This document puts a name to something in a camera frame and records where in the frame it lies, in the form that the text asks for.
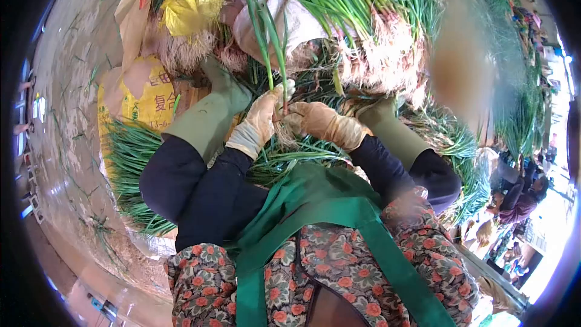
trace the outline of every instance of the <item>yellow sack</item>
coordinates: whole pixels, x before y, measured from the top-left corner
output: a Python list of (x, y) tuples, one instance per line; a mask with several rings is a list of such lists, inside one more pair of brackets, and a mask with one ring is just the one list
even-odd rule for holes
[(223, 0), (163, 0), (162, 22), (172, 36), (189, 36), (207, 27), (220, 14)]
[(163, 131), (173, 119), (176, 102), (173, 85), (158, 59), (138, 57), (123, 73), (111, 69), (101, 78), (97, 92), (97, 119), (101, 149), (112, 118), (141, 121), (153, 130)]

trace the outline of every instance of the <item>dirt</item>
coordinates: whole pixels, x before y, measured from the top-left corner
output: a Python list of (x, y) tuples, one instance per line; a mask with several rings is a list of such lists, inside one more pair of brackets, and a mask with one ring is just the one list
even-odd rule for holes
[[(120, 281), (171, 306), (164, 260), (146, 258), (133, 246), (99, 172), (97, 80), (121, 63), (113, 17), (118, 2), (56, 0), (48, 17), (33, 63), (34, 91), (47, 99), (45, 122), (35, 120), (30, 135), (39, 165), (38, 199), (45, 221), (67, 241), (54, 245), (57, 252), (73, 247)], [(106, 243), (95, 232), (100, 223)]]

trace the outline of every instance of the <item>hand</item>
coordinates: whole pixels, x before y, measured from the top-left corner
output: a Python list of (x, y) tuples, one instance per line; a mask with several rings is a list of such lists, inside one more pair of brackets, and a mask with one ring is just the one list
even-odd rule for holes
[(285, 120), (295, 132), (305, 132), (319, 139), (334, 142), (346, 152), (359, 147), (371, 132), (354, 118), (339, 115), (323, 103), (294, 103), (289, 105)]
[[(294, 81), (289, 80), (288, 83), (292, 85), (290, 91), (291, 86), (287, 87), (287, 96), (290, 96), (292, 95), (290, 92), (294, 92)], [(272, 118), (279, 109), (278, 104), (282, 106), (281, 84), (256, 99), (244, 121), (232, 131), (226, 147), (238, 149), (252, 160), (256, 160), (260, 149), (274, 134)]]

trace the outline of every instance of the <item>green apron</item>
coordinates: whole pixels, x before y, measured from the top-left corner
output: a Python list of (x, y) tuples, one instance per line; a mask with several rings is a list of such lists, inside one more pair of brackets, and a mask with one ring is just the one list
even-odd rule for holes
[(269, 192), (264, 207), (228, 248), (236, 260), (236, 324), (267, 325), (264, 265), (305, 225), (327, 222), (359, 230), (381, 271), (420, 327), (455, 326), (381, 222), (381, 199), (344, 168), (296, 166)]

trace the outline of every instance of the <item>rubber glove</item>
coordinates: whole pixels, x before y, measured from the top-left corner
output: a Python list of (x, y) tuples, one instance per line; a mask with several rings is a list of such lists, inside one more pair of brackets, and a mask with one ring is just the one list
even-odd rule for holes
[(285, 121), (295, 132), (300, 128), (319, 139), (337, 144), (346, 152), (357, 148), (371, 131), (355, 118), (339, 115), (323, 103), (294, 103), (289, 105), (289, 115)]
[[(287, 81), (287, 100), (294, 93), (294, 81)], [(252, 104), (243, 122), (237, 125), (226, 147), (238, 149), (256, 160), (260, 149), (274, 134), (273, 115), (282, 107), (282, 84), (262, 94)]]

